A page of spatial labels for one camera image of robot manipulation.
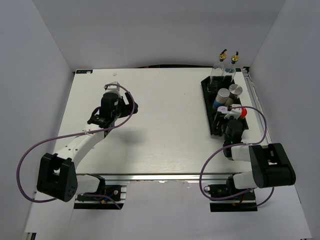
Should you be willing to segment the small jar white lid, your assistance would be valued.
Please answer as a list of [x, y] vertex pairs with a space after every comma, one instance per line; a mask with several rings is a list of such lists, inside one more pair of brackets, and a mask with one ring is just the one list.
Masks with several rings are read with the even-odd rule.
[[217, 108], [217, 112], [219, 112], [221, 114], [227, 114], [229, 112], [229, 110], [228, 110], [227, 106], [219, 106]]

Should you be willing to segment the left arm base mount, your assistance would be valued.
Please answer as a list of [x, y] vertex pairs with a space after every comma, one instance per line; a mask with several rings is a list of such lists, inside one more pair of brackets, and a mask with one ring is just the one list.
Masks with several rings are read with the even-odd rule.
[[73, 208], [75, 210], [121, 210], [126, 193], [125, 185], [103, 185], [96, 192], [78, 194]]

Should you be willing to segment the blue label shaker bottle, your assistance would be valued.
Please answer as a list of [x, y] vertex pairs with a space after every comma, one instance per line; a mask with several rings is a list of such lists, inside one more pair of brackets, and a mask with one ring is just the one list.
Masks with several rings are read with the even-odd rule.
[[220, 106], [224, 106], [229, 97], [230, 91], [227, 88], [219, 89], [213, 102], [213, 107], [217, 109]]

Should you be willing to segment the silver lid white shaker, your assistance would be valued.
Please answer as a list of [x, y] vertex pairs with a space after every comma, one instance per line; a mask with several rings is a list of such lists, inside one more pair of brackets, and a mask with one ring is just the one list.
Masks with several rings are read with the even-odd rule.
[[239, 84], [231, 84], [228, 88], [229, 98], [227, 99], [225, 105], [231, 106], [232, 104], [240, 104], [240, 95], [243, 92], [243, 88]]

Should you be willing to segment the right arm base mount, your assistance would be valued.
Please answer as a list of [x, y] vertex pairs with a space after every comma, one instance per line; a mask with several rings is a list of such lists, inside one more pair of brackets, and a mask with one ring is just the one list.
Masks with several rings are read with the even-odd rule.
[[226, 198], [209, 203], [212, 213], [257, 212], [256, 196], [253, 191], [240, 194], [245, 189], [237, 189], [230, 176], [225, 183], [208, 184], [202, 189], [211, 198]]

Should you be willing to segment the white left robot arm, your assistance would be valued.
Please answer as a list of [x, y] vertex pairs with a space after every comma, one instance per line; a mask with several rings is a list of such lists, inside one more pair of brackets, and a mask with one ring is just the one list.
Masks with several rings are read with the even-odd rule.
[[101, 177], [85, 174], [77, 175], [76, 169], [82, 159], [101, 142], [119, 118], [136, 114], [138, 105], [130, 93], [125, 93], [124, 101], [118, 89], [107, 90], [100, 106], [95, 108], [80, 136], [55, 153], [46, 153], [40, 160], [36, 189], [63, 202], [74, 195], [88, 194], [99, 200], [105, 196], [106, 187]]

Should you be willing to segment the red lid sauce jar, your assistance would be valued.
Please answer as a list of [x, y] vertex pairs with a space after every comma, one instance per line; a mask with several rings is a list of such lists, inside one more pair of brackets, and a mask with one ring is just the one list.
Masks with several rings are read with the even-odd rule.
[[245, 107], [242, 107], [239, 119], [243, 120], [246, 117], [247, 113], [248, 113], [247, 109]]

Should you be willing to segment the clear liquid glass cruet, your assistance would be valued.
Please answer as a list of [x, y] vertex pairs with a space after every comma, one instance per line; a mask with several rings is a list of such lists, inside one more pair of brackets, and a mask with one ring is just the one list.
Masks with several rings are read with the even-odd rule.
[[237, 51], [230, 59], [230, 63], [225, 67], [223, 76], [231, 77], [233, 80], [236, 74], [236, 63], [239, 60], [239, 52]]

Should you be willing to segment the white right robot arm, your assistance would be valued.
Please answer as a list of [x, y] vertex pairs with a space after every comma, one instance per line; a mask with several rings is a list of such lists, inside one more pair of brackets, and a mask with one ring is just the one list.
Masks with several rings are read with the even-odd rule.
[[251, 166], [251, 170], [235, 174], [233, 182], [225, 187], [229, 198], [238, 199], [244, 189], [292, 186], [296, 183], [296, 173], [282, 144], [239, 145], [243, 124], [235, 119], [224, 124], [222, 130], [226, 147], [224, 156], [233, 161], [249, 162]]

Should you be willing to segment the dark liquid glass cruet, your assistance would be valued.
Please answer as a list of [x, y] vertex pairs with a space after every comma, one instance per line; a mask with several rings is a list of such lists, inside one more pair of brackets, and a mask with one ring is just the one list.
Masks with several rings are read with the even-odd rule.
[[227, 55], [226, 55], [227, 49], [224, 49], [218, 57], [218, 61], [213, 65], [211, 73], [210, 73], [210, 81], [208, 84], [208, 90], [212, 91], [212, 89], [214, 88], [214, 77], [221, 77], [224, 73], [225, 70], [225, 64], [224, 64], [224, 60], [226, 59]]

